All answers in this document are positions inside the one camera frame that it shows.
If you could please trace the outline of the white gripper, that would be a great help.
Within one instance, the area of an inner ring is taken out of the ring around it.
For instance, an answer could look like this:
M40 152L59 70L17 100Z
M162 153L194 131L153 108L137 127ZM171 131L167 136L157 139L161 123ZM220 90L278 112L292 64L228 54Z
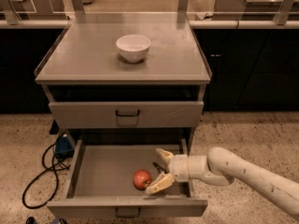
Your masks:
M175 155L167 150L157 148L157 155L168 164L168 171L170 174L161 172L157 178L146 187L148 195L155 194L161 190L167 189L176 182L187 182L189 180L188 172L188 156Z

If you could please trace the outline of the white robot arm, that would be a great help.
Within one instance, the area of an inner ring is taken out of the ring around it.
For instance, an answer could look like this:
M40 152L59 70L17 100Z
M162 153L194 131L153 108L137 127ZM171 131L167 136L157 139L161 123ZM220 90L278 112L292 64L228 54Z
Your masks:
M157 148L168 173L161 172L146 187L148 195L171 187L175 182L200 180L212 186L228 186L238 179L261 194L292 218L299 220L299 184L245 161L222 147L213 147L206 156L188 156Z

